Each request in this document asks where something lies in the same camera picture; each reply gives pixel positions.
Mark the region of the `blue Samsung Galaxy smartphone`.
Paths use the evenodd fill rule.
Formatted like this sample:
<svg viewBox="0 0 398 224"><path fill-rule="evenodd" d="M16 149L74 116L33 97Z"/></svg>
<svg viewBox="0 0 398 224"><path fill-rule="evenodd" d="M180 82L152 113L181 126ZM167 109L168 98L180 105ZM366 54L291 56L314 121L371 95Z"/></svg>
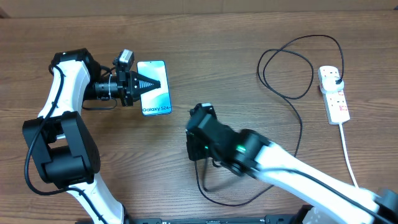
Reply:
<svg viewBox="0 0 398 224"><path fill-rule="evenodd" d="M150 87L150 91L141 95L141 108L144 116L170 114L172 103L167 79L167 71L163 60L141 61L137 63L137 72L147 78L160 82L160 87L140 81L140 87Z"/></svg>

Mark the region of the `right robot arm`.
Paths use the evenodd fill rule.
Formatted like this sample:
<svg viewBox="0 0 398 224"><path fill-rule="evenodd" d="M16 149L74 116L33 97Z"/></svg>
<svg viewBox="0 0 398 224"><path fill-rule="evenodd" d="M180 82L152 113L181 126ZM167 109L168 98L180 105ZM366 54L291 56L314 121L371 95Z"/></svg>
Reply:
<svg viewBox="0 0 398 224"><path fill-rule="evenodd" d="M256 131L222 124L209 103L190 110L185 132L191 161L212 158L237 176L290 192L312 206L306 221L319 214L322 223L397 223L397 193L375 194L334 179Z"/></svg>

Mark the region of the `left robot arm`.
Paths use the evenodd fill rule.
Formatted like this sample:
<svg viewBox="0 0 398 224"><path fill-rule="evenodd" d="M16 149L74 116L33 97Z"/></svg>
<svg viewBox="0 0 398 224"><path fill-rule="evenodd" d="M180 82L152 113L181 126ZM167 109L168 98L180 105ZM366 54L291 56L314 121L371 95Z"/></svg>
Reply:
<svg viewBox="0 0 398 224"><path fill-rule="evenodd" d="M36 119L27 120L22 133L28 146L24 178L37 195L74 196L93 223L132 223L100 175L100 154L81 118L86 100L115 96L131 106L161 82L131 70L134 54L123 50L114 69L100 65L86 48L54 55L49 72L53 83Z"/></svg>

